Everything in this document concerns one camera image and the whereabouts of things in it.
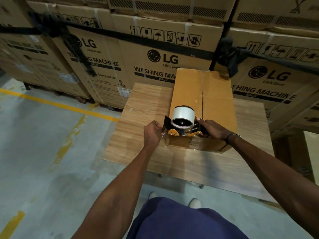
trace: person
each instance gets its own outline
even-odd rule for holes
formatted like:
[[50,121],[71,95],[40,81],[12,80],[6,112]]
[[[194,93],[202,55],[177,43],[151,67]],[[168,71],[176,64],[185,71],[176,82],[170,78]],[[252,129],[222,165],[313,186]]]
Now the person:
[[[255,147],[212,120],[198,119],[214,139],[226,140],[247,162],[265,189],[288,215],[314,238],[319,238],[319,186],[280,160]],[[122,238],[129,229],[150,157],[163,127],[144,127],[139,154],[102,191],[73,239]],[[247,238],[217,212],[193,209],[164,197],[149,199],[133,221],[127,238]]]

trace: person's left hand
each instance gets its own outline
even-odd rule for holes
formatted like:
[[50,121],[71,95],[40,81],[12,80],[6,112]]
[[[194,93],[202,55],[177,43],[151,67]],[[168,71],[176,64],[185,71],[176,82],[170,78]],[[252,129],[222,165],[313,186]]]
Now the person's left hand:
[[150,122],[147,126],[144,127],[144,146],[145,147],[154,147],[160,143],[160,138],[162,136],[162,131],[164,127],[159,124],[157,121]]

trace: shoe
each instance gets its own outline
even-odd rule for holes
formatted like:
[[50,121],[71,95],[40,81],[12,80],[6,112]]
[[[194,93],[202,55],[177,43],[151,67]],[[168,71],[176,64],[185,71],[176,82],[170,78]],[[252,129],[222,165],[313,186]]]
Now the shoe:
[[159,197],[158,193],[156,193],[156,192],[151,192],[151,193],[149,194],[149,196],[148,196],[148,199],[153,199],[153,198],[155,198],[155,197]]
[[202,205],[200,204],[199,199],[197,198],[193,198],[190,203],[188,204],[188,207],[193,208],[193,209],[199,209],[202,207]]

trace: person's left arm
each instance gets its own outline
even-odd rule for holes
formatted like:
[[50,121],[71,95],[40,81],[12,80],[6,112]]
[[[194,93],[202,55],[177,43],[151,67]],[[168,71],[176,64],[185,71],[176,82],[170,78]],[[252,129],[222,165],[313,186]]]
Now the person's left arm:
[[73,235],[80,238],[122,238],[133,219],[150,157],[160,142],[162,126],[152,121],[144,127],[144,147],[102,191]]

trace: bracelet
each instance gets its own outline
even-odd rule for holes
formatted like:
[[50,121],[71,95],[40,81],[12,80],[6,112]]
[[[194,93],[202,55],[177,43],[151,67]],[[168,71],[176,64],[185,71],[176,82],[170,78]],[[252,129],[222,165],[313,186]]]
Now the bracelet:
[[228,139],[229,139],[232,135],[237,135],[237,136],[241,137],[241,136],[238,135],[237,133],[231,133],[231,134],[229,134],[229,135],[225,138],[225,142],[226,142],[227,145],[229,144]]

